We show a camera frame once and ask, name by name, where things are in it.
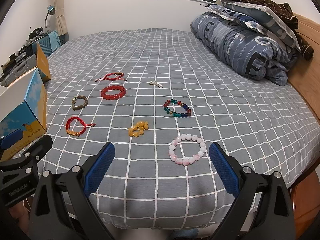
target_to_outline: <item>blue patterned comforter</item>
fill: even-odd
[[[254,80],[267,78],[284,86],[286,72],[297,60],[296,50],[286,50],[274,39],[248,30],[234,21],[206,12],[191,23],[191,31],[219,59],[237,73]]]

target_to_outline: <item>blue gripper pad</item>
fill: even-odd
[[[102,148],[101,151],[101,153],[99,152],[100,156],[91,166],[84,178],[83,191],[86,197],[89,197],[91,193],[97,191],[104,175],[115,157],[115,147],[112,143],[109,143],[104,149]]]
[[[7,150],[16,142],[20,141],[23,138],[23,131],[21,129],[17,129],[12,133],[9,133],[6,137],[1,140],[0,148]]]
[[[227,155],[221,151],[223,150],[218,143],[212,143],[209,148],[210,159],[216,168],[227,192],[232,194],[234,198],[237,198],[240,193],[239,178],[230,166],[229,162],[226,160],[225,156]]]

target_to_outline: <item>metal screw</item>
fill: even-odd
[[[42,173],[42,176],[44,176],[44,177],[48,177],[48,176],[49,176],[49,174],[50,174],[50,171],[44,171],[44,172]]]
[[[281,173],[279,171],[275,171],[274,176],[276,178],[280,178],[281,177]]]
[[[72,170],[72,172],[77,173],[80,169],[81,169],[81,167],[76,165],[76,166],[73,166],[71,170]]]
[[[29,174],[32,171],[31,168],[26,168],[26,174]]]
[[[243,167],[243,172],[244,173],[251,173],[251,168],[250,167]]]

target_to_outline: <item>pink beaded bracelet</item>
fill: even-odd
[[[197,143],[200,144],[200,151],[193,155],[190,158],[178,158],[177,155],[174,154],[174,150],[178,144],[178,142],[180,142],[181,140],[185,140],[187,139],[188,141],[193,140],[193,141],[197,141]],[[170,146],[169,146],[169,156],[170,159],[175,162],[178,165],[183,165],[183,166],[188,166],[189,164],[194,163],[195,161],[198,161],[205,153],[205,142],[203,141],[202,138],[198,138],[198,136],[196,135],[191,135],[191,134],[182,134],[180,136],[178,136],[177,138],[175,138],[174,140],[172,140]]]

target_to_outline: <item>wooden bed frame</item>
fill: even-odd
[[[297,32],[310,43],[315,52],[310,61],[299,56],[298,62],[288,73],[288,81],[303,97],[320,124],[320,25],[301,15],[295,15],[299,20]],[[306,178],[319,164],[320,153],[292,187]]]

